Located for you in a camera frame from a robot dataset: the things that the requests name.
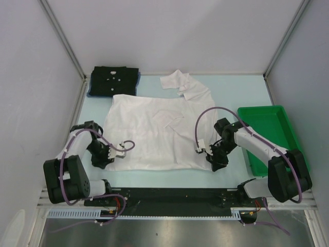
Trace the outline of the white long sleeve shirt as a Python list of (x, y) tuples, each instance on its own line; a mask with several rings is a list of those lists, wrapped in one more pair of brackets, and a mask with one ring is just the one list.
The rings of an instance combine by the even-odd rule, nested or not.
[(163, 89), (177, 89), (178, 97), (113, 97), (103, 136), (112, 144), (132, 140), (135, 148), (108, 164), (108, 171), (211, 170), (205, 155), (195, 152), (196, 137), (207, 143), (217, 137), (217, 111), (201, 114), (215, 105), (210, 89), (179, 70), (160, 82)]

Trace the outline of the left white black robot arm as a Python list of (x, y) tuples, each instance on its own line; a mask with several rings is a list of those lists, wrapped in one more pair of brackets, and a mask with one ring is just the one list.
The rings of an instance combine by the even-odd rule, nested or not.
[(114, 161), (111, 148), (100, 140), (103, 129), (94, 121), (75, 125), (63, 150), (43, 164), (48, 197), (53, 204), (96, 198), (104, 206), (112, 203), (114, 194), (106, 179), (91, 181), (82, 164), (85, 152), (89, 152), (92, 165), (104, 169)]

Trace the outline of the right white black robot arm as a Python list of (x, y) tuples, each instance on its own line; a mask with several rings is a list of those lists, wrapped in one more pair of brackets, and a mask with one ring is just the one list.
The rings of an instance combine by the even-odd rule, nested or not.
[(225, 168), (228, 155), (237, 146), (256, 156), (267, 167), (265, 187), (279, 202), (293, 200), (312, 187), (312, 180), (303, 153), (299, 149), (288, 150), (275, 145), (255, 132), (252, 127), (239, 121), (230, 123), (219, 119), (214, 129), (221, 139), (210, 145), (206, 160), (212, 171)]

